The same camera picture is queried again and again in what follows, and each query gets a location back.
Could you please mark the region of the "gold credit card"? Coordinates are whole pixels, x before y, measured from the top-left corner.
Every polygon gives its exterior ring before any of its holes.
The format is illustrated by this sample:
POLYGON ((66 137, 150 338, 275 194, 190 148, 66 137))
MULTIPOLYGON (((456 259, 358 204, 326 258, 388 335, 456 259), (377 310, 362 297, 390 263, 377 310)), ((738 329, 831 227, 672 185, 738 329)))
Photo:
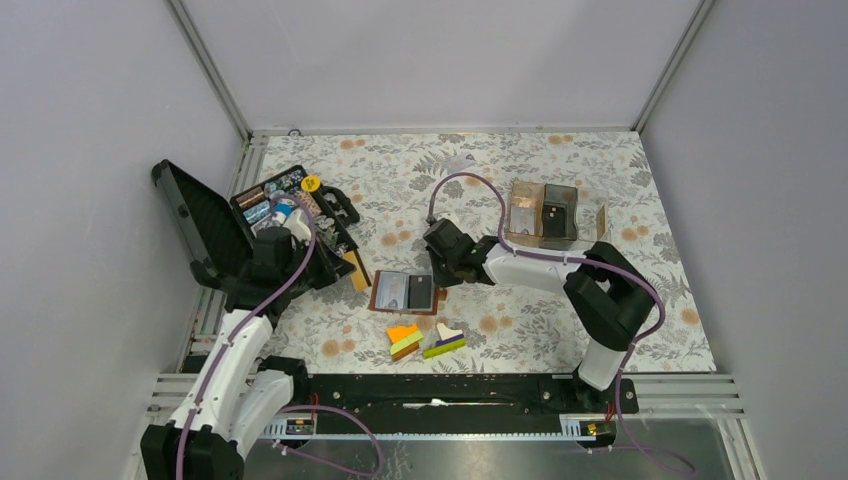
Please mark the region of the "gold credit card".
POLYGON ((344 254, 344 259, 354 266, 350 274, 353 288, 356 292, 363 292, 372 286, 372 280, 367 272, 359 252, 354 249, 344 254))

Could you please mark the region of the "black VIP credit card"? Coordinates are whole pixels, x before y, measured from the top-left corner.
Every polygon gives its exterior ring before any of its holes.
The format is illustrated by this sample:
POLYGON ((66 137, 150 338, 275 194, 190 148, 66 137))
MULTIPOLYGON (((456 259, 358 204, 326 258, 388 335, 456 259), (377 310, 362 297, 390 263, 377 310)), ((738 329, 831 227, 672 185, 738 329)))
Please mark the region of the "black VIP credit card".
POLYGON ((407 308, 411 311, 430 311, 434 302, 433 276, 410 275, 407 291, 407 308))

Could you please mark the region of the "brown leather card holder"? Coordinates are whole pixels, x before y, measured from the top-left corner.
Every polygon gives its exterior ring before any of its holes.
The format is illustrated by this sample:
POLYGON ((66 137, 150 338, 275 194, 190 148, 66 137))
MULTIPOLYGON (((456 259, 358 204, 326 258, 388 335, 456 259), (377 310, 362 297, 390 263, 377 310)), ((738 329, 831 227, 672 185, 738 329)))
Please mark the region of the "brown leather card holder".
POLYGON ((436 315, 447 298, 434 275, 378 270, 375 273, 368 309, 375 312, 436 315))

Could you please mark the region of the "silver VIP credit card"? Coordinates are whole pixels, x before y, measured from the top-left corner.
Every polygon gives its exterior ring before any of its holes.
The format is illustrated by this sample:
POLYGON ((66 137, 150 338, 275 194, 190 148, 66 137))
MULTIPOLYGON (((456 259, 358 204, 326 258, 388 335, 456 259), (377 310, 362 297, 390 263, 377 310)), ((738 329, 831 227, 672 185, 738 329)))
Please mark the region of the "silver VIP credit card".
POLYGON ((375 307, 384 310, 404 310, 407 306, 408 275, 382 271, 379 276, 375 307))

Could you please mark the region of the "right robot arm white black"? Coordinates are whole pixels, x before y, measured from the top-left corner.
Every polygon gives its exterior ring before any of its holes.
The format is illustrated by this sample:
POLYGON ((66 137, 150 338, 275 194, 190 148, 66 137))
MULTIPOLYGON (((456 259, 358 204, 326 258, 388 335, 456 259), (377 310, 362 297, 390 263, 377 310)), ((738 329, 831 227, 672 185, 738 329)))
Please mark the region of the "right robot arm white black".
POLYGON ((423 235, 435 282, 517 285, 565 296, 589 343, 576 370, 575 402, 597 412, 613 398, 612 384, 645 334, 653 310, 658 325, 665 306, 657 291, 613 245, 598 241, 584 252, 514 247, 501 236, 475 241, 447 218, 428 219, 423 235))

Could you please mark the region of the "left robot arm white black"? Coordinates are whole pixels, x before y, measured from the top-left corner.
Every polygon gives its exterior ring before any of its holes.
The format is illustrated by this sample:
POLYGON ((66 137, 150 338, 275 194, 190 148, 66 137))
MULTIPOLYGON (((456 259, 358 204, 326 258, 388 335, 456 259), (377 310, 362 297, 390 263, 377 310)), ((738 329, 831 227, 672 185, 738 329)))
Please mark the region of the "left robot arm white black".
POLYGON ((299 279, 316 248, 317 234, 311 233, 289 280, 253 310, 224 316, 209 358, 183 400, 164 424, 150 425, 142 435, 149 479, 241 479, 248 454, 277 412, 307 404, 308 374, 293 359, 261 367, 250 385, 246 381, 272 333, 261 310, 299 279))

